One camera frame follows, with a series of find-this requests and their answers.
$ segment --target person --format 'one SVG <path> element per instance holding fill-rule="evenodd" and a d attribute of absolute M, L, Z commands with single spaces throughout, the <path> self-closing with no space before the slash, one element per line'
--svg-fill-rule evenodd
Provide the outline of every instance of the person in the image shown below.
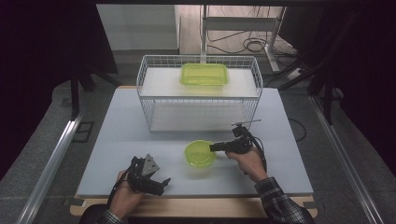
<path fill-rule="evenodd" d="M 274 177 L 267 175 L 262 165 L 260 152 L 256 147 L 245 154 L 226 152 L 226 155 L 229 159 L 236 160 L 239 168 L 255 182 L 254 187 L 262 199 L 263 209 L 272 223 L 315 223 L 309 212 L 289 198 Z M 108 209 L 102 207 L 106 211 L 96 220 L 96 223 L 121 224 L 122 219 L 134 211 L 143 197 L 144 193 L 131 190 L 128 183 L 123 181 L 110 207 Z"/>

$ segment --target green plastic container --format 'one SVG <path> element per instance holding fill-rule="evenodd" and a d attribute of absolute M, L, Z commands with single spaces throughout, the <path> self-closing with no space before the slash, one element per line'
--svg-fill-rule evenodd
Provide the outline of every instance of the green plastic container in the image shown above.
<path fill-rule="evenodd" d="M 227 66 L 222 63 L 185 63 L 181 66 L 180 83 L 193 86 L 225 86 Z"/>
<path fill-rule="evenodd" d="M 216 152 L 210 151 L 212 142 L 197 140 L 189 143 L 184 149 L 187 163 L 193 167 L 203 168 L 210 165 L 216 158 Z"/>

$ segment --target white wire rack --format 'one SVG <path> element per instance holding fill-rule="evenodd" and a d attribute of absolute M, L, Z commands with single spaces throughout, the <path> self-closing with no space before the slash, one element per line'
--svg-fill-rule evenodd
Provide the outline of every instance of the white wire rack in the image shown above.
<path fill-rule="evenodd" d="M 252 56 L 206 56 L 227 66 L 226 86 L 184 86 L 184 63 L 199 55 L 146 55 L 137 76 L 137 93 L 152 132 L 230 131 L 232 123 L 253 120 L 262 95 L 262 75 Z"/>

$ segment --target sleeve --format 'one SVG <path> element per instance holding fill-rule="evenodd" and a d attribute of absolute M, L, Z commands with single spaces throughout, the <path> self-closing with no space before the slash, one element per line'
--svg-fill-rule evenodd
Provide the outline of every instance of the sleeve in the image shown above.
<path fill-rule="evenodd" d="M 254 186 L 268 218 L 275 223 L 315 223 L 309 212 L 287 196 L 273 177 Z"/>
<path fill-rule="evenodd" d="M 122 224 L 122 220 L 107 209 L 96 221 L 96 224 Z"/>

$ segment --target person's left hand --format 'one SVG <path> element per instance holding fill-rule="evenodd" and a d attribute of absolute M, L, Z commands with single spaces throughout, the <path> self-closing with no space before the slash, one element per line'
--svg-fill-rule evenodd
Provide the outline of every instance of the person's left hand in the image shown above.
<path fill-rule="evenodd" d="M 117 180 L 121 178 L 124 172 L 125 171 L 119 172 Z M 145 195 L 144 192 L 134 191 L 131 189 L 131 187 L 129 187 L 129 184 L 126 181 L 127 176 L 125 176 L 125 180 L 122 181 L 117 188 L 116 194 L 114 195 L 113 201 L 111 202 L 109 208 L 110 211 L 120 219 L 123 219 L 132 211 L 134 211 Z"/>

